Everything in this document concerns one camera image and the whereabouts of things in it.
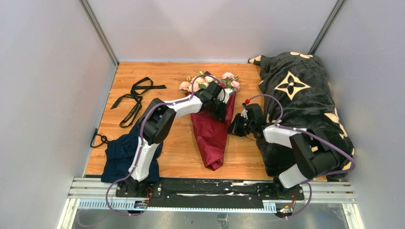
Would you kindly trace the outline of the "pink fake flower bouquet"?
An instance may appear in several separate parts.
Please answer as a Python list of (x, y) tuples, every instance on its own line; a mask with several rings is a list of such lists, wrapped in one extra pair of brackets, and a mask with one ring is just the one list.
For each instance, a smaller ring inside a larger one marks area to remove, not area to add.
[(233, 91), (239, 91), (241, 88), (240, 83), (237, 81), (239, 77), (231, 72), (225, 72), (221, 77), (216, 77), (218, 80), (221, 81), (221, 83), (207, 75), (212, 74), (210, 74), (209, 72), (203, 73), (202, 71), (199, 71), (199, 74), (197, 76), (193, 78), (187, 77), (185, 81), (180, 83), (179, 90), (186, 93), (190, 93), (191, 91), (196, 92), (200, 89), (206, 89), (211, 82), (221, 85), (223, 84), (225, 88), (231, 89)]

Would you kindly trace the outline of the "dark red wrapping paper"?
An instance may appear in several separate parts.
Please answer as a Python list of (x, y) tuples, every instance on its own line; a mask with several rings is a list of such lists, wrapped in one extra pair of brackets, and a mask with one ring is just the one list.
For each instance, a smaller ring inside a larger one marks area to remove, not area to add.
[(235, 92), (232, 92), (224, 108), (220, 108), (219, 119), (207, 111), (191, 114), (193, 133), (206, 168), (215, 171), (224, 163), (227, 128), (234, 114)]

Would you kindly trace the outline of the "black floral plush blanket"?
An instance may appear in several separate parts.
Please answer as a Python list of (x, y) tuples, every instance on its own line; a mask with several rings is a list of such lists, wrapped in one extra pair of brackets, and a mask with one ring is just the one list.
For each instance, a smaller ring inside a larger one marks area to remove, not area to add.
[(338, 117), (328, 72), (320, 57), (283, 52), (272, 57), (260, 55), (248, 63), (260, 67), (258, 87), (265, 96), (266, 125), (322, 130), (325, 140), (354, 156), (353, 143)]

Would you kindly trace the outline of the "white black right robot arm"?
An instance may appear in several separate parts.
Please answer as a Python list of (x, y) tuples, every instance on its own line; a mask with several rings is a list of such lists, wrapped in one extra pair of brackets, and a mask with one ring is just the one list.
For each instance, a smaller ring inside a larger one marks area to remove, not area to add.
[(321, 130), (267, 123), (259, 109), (259, 104), (244, 105), (244, 110), (236, 114), (228, 127), (228, 133), (240, 137), (253, 134), (257, 140), (292, 150), (296, 162), (274, 178), (272, 188), (275, 197), (285, 199), (296, 185), (340, 166), (341, 156)]

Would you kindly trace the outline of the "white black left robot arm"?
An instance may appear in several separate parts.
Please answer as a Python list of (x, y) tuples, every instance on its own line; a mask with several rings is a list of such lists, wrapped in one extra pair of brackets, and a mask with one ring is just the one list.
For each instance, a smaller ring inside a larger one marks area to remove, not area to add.
[(139, 144), (125, 179), (128, 191), (135, 197), (145, 194), (146, 179), (154, 153), (167, 138), (176, 118), (208, 112), (215, 119), (224, 122), (227, 104), (233, 95), (233, 90), (211, 82), (206, 89), (200, 89), (181, 99), (153, 99), (136, 123), (139, 128)]

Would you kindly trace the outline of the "navy blue cloth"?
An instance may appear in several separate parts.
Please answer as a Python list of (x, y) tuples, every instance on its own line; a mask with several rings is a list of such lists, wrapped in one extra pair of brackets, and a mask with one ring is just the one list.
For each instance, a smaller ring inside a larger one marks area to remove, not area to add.
[(139, 128), (134, 126), (128, 134), (108, 142), (105, 150), (107, 161), (101, 176), (102, 182), (113, 183), (128, 175), (128, 169), (137, 152), (138, 141)]

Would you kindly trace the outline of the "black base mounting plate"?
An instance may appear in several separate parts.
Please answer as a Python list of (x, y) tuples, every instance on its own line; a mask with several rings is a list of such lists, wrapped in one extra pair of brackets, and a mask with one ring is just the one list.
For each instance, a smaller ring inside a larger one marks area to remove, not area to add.
[(146, 183), (140, 197), (147, 194), (152, 196), (149, 206), (163, 208), (261, 208), (265, 200), (304, 200), (300, 186), (279, 190), (271, 180), (161, 178)]

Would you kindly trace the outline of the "aluminium frame rail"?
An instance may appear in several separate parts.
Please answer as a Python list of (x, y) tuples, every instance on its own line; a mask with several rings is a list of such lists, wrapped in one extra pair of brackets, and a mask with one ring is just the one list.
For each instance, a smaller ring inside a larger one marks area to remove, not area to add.
[(350, 229), (364, 227), (352, 187), (347, 182), (310, 182), (277, 192), (271, 181), (163, 178), (148, 183), (140, 194), (126, 184), (102, 183), (98, 177), (75, 178), (59, 219), (58, 228), (71, 229), (74, 221), (91, 210), (276, 214), (284, 220), (300, 216), (311, 207), (340, 207)]

